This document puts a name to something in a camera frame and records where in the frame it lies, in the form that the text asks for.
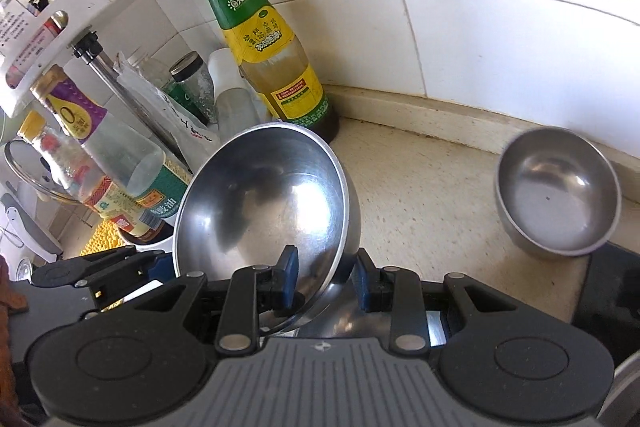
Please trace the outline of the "large steel bowl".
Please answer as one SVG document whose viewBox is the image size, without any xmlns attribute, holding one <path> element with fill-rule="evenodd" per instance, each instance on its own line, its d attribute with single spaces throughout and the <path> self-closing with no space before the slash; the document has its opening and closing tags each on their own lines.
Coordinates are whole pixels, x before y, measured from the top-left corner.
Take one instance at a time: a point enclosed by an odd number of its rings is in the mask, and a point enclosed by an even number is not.
<svg viewBox="0 0 640 427">
<path fill-rule="evenodd" d="M 291 312 L 264 311 L 266 335 L 298 329 L 322 313 L 349 279 L 361 218 L 352 179 L 326 141 L 296 124 L 247 129 L 198 170 L 180 205 L 172 257 L 179 275 L 211 281 L 274 265 L 298 250 Z"/>
</svg>

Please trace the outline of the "yellow chenille mat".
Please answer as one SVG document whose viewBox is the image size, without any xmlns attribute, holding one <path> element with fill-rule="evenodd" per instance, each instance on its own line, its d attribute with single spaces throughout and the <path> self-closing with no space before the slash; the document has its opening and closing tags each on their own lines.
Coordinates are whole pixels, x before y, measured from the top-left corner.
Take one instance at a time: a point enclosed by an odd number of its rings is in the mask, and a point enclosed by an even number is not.
<svg viewBox="0 0 640 427">
<path fill-rule="evenodd" d="M 87 244 L 81 248 L 79 256 L 89 256 L 122 246 L 125 246 L 125 242 L 119 234 L 118 226 L 112 221 L 104 220 L 96 226 Z"/>
</svg>

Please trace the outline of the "yellow cap vinegar bottle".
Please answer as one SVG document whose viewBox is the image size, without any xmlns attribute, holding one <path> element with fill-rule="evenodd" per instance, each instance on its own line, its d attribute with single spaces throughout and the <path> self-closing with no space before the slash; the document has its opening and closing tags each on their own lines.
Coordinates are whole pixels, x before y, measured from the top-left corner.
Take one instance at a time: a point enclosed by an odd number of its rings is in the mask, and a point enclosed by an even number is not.
<svg viewBox="0 0 640 427">
<path fill-rule="evenodd" d="M 168 223 L 138 204 L 74 138 L 50 126 L 36 110 L 27 114 L 17 134 L 47 161 L 54 181 L 73 199 L 133 237 L 135 244 L 152 244 L 168 236 Z"/>
</svg>

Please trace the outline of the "glass pot lid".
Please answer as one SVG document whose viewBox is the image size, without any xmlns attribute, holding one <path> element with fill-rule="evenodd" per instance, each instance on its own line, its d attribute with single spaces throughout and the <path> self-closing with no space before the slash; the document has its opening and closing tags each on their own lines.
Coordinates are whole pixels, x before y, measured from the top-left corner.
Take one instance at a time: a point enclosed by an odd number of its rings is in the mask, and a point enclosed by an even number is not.
<svg viewBox="0 0 640 427">
<path fill-rule="evenodd" d="M 40 199 L 78 205 L 77 200 L 53 180 L 49 164 L 30 144 L 14 139 L 2 146 L 2 152 L 15 176 L 32 187 Z"/>
</svg>

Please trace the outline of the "purple label sauce bottle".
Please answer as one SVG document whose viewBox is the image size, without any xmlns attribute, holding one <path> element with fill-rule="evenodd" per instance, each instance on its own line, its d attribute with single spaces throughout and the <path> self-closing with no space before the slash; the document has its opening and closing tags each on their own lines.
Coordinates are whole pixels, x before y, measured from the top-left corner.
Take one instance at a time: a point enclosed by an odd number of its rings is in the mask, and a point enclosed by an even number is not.
<svg viewBox="0 0 640 427">
<path fill-rule="evenodd" d="M 192 180 L 182 162 L 94 103 L 61 66 L 51 66 L 30 92 L 130 197 L 155 217 L 175 221 Z"/>
</svg>

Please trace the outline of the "clear plastic bottle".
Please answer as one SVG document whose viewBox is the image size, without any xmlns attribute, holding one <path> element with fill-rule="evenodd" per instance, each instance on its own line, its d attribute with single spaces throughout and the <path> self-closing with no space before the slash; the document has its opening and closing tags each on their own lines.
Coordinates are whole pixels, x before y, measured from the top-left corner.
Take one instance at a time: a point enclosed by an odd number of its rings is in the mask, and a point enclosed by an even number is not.
<svg viewBox="0 0 640 427">
<path fill-rule="evenodd" d="M 254 95 L 242 78 L 238 64 L 228 48 L 209 55 L 207 63 L 215 93 L 219 135 L 227 142 L 240 132 L 262 123 Z"/>
</svg>

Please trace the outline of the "black gas stove top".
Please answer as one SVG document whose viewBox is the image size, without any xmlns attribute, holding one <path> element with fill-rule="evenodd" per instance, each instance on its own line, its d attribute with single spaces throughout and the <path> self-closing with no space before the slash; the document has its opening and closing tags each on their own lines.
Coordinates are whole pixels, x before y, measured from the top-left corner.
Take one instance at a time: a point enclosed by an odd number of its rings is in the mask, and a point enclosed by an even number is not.
<svg viewBox="0 0 640 427">
<path fill-rule="evenodd" d="M 604 344 L 615 365 L 639 350 L 639 255 L 606 243 L 589 256 L 572 324 Z"/>
</svg>

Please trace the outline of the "green yellow label oil bottle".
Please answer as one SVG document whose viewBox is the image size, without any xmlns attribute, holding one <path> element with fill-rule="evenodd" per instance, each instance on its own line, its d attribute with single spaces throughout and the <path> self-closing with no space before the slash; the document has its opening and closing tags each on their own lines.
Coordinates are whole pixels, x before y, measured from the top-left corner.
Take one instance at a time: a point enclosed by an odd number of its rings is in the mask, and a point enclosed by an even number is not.
<svg viewBox="0 0 640 427">
<path fill-rule="evenodd" d="M 269 0 L 208 0 L 242 76 L 273 117 L 331 142 L 338 114 L 304 47 Z"/>
</svg>

